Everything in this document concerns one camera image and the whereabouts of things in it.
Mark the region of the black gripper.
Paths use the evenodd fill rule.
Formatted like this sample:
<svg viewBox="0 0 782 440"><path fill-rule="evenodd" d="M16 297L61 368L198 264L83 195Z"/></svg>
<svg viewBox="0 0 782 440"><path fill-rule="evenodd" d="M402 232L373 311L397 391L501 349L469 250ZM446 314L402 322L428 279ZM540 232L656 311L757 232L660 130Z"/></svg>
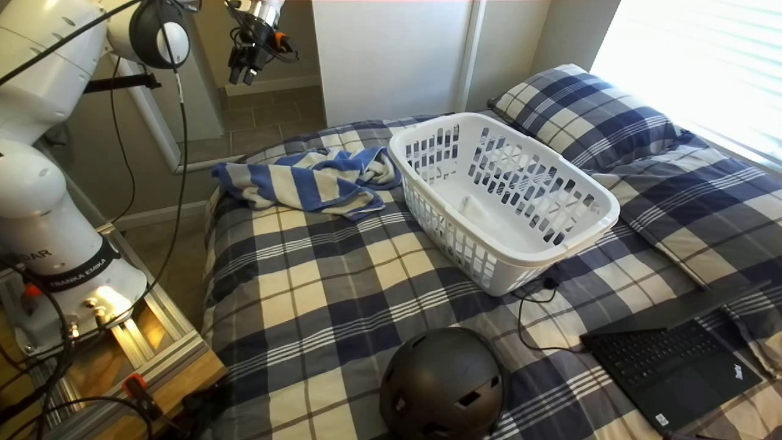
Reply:
<svg viewBox="0 0 782 440"><path fill-rule="evenodd" d="M251 86L259 71L284 54L290 54L287 36L278 26L259 23L236 23L229 32L229 83L239 83L245 69L245 86Z"/></svg>

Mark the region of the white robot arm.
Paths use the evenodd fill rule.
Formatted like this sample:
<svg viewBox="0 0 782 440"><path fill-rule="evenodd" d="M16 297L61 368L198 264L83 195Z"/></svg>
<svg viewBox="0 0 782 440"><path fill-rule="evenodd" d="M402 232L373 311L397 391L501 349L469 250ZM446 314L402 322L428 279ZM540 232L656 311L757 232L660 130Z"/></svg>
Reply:
<svg viewBox="0 0 782 440"><path fill-rule="evenodd" d="M149 290L83 215L42 136L66 121L104 54L179 69L202 0L8 0L0 11L0 247L33 297L15 303L32 357L113 324Z"/></svg>

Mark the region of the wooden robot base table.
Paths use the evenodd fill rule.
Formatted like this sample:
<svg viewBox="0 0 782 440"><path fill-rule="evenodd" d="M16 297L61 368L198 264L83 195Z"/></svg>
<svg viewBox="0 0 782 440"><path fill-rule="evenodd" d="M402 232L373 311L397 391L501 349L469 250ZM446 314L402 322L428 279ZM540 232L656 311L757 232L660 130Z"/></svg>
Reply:
<svg viewBox="0 0 782 440"><path fill-rule="evenodd" d="M0 424L0 440L143 440L214 385L228 366L202 339L206 243L188 232L130 319L75 346L48 394Z"/></svg>

